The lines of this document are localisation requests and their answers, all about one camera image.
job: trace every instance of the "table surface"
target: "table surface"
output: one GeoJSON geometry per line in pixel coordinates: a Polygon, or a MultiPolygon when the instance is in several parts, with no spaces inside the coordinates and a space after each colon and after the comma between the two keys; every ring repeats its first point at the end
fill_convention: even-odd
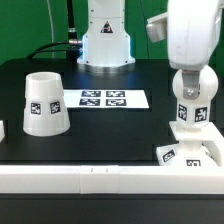
{"type": "MultiPolygon", "coordinates": [[[[156,147],[174,144],[175,71],[167,60],[137,60],[134,70],[94,74],[63,59],[15,59],[0,67],[0,164],[158,165],[156,147]],[[150,109],[69,109],[71,128],[52,137],[23,132],[26,75],[61,74],[64,89],[144,90],[150,109]]],[[[224,89],[210,120],[224,135],[224,89]]],[[[223,223],[223,195],[0,195],[1,223],[223,223]]]]}

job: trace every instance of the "white cup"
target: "white cup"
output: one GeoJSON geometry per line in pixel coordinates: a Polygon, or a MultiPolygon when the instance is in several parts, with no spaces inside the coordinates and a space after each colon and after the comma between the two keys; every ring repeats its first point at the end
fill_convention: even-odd
{"type": "Polygon", "coordinates": [[[70,127],[61,76],[53,72],[26,77],[23,130],[34,136],[53,136],[70,127]]]}

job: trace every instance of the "green background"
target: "green background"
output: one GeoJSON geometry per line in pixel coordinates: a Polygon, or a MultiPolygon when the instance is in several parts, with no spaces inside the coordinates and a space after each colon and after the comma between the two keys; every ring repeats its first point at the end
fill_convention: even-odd
{"type": "MultiPolygon", "coordinates": [[[[51,43],[51,28],[47,0],[0,0],[0,64],[14,58],[24,58],[36,48],[51,43]]],[[[67,40],[66,0],[50,0],[55,27],[55,41],[67,40]]],[[[152,44],[145,34],[146,20],[163,13],[167,0],[126,0],[125,27],[132,39],[132,56],[137,59],[166,59],[167,41],[152,44]]],[[[87,0],[73,0],[75,25],[79,38],[87,31],[87,0]]],[[[45,53],[38,57],[51,57],[45,53]]],[[[65,57],[57,53],[56,57],[65,57]]],[[[224,76],[224,29],[210,65],[224,76]]]]}

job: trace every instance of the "white block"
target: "white block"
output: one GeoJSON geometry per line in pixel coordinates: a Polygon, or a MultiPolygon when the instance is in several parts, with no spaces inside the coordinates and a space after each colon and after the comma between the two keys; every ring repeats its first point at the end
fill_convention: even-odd
{"type": "Polygon", "coordinates": [[[118,194],[119,166],[81,166],[82,194],[118,194]]]}
{"type": "Polygon", "coordinates": [[[223,168],[122,167],[119,194],[223,194],[223,168]]]}
{"type": "Polygon", "coordinates": [[[0,166],[0,193],[80,193],[80,166],[0,166]]]}

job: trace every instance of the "white paper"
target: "white paper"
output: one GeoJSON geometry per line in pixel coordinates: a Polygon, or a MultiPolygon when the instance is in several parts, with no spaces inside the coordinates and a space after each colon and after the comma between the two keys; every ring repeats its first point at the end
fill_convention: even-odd
{"type": "Polygon", "coordinates": [[[144,90],[64,90],[67,108],[149,108],[144,90]]]}

